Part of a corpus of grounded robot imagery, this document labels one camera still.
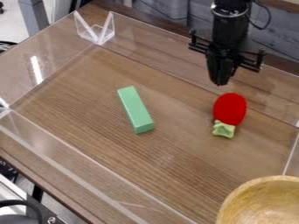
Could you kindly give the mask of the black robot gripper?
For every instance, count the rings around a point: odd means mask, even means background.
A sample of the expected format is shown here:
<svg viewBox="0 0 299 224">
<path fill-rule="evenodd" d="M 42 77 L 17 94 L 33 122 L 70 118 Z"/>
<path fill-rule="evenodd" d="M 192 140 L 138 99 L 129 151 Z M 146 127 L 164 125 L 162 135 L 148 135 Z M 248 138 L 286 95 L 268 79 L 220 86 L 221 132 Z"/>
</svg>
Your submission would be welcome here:
<svg viewBox="0 0 299 224">
<path fill-rule="evenodd" d="M 226 85 L 238 67 L 256 73 L 260 71 L 265 49 L 257 46 L 248 36 L 230 46 L 224 46 L 212 41 L 208 32 L 200 36 L 197 31 L 190 29 L 189 35 L 188 48 L 205 55 L 209 79 L 214 85 Z"/>
</svg>

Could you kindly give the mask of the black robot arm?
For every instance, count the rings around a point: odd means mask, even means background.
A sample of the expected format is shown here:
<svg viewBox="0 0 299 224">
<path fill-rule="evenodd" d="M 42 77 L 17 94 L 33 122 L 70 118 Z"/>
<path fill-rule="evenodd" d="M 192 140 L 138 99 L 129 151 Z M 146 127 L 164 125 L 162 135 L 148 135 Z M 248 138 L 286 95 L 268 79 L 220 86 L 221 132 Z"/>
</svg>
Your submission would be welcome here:
<svg viewBox="0 0 299 224">
<path fill-rule="evenodd" d="M 266 13 L 264 25 L 250 20 L 252 4 Z M 209 80 L 216 86 L 224 86 L 238 67 L 253 72 L 260 71 L 265 49 L 253 47 L 248 38 L 248 26 L 262 31 L 270 22 L 269 9 L 258 0 L 213 0 L 209 7 L 213 16 L 210 33 L 189 29 L 190 42 L 188 48 L 205 55 Z"/>
</svg>

